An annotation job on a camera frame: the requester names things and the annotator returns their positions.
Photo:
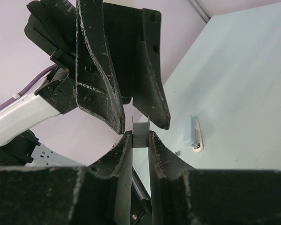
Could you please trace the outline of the light blue stapler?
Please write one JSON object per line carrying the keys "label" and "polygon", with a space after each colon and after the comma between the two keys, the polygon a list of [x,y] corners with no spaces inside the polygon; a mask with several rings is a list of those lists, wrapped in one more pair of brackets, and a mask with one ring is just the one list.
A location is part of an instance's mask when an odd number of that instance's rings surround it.
{"label": "light blue stapler", "polygon": [[200,123],[191,115],[187,116],[184,120],[183,142],[186,146],[191,147],[196,153],[201,152],[204,149]]}

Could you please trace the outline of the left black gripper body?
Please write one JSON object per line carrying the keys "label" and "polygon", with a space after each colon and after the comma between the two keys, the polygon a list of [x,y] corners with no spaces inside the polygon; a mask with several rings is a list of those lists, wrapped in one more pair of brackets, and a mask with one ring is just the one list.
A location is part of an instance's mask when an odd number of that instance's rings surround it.
{"label": "left black gripper body", "polygon": [[[105,2],[104,25],[111,59],[121,91],[122,103],[133,100],[132,48],[136,29],[136,9]],[[77,107],[74,96],[76,57],[76,8],[67,0],[34,0],[27,5],[30,11],[24,33],[50,56],[57,65],[45,84],[37,89],[59,113],[66,114]]]}

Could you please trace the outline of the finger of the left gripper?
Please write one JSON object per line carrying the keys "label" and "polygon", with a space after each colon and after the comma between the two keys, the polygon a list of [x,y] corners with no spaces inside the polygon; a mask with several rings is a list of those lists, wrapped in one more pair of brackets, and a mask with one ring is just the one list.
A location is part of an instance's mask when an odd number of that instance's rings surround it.
{"label": "finger of the left gripper", "polygon": [[78,0],[76,9],[76,103],[117,134],[123,134],[125,113],[104,32],[103,1]]}
{"label": "finger of the left gripper", "polygon": [[159,11],[140,10],[133,75],[133,106],[156,126],[170,128],[170,111],[163,89],[160,65],[161,18]]}

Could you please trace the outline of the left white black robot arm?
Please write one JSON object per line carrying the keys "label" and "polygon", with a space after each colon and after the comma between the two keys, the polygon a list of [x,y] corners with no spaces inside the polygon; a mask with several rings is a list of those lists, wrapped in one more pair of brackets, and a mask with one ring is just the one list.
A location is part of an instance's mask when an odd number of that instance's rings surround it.
{"label": "left white black robot arm", "polygon": [[75,165],[40,150],[31,128],[79,108],[125,131],[124,105],[133,104],[162,129],[170,111],[161,80],[162,15],[101,0],[34,0],[25,35],[53,65],[0,106],[0,166]]}

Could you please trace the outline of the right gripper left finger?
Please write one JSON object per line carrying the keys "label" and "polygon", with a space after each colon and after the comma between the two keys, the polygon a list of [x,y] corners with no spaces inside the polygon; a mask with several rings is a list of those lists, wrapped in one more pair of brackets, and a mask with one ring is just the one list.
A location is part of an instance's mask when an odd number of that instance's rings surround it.
{"label": "right gripper left finger", "polygon": [[39,147],[31,131],[0,147],[0,225],[127,225],[132,132],[90,166],[26,166]]}

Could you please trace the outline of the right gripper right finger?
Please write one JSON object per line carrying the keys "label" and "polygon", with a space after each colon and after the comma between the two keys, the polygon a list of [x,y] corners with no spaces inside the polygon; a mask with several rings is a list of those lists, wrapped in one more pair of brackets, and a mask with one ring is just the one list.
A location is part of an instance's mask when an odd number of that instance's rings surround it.
{"label": "right gripper right finger", "polygon": [[152,223],[281,225],[281,171],[196,169],[148,136]]}

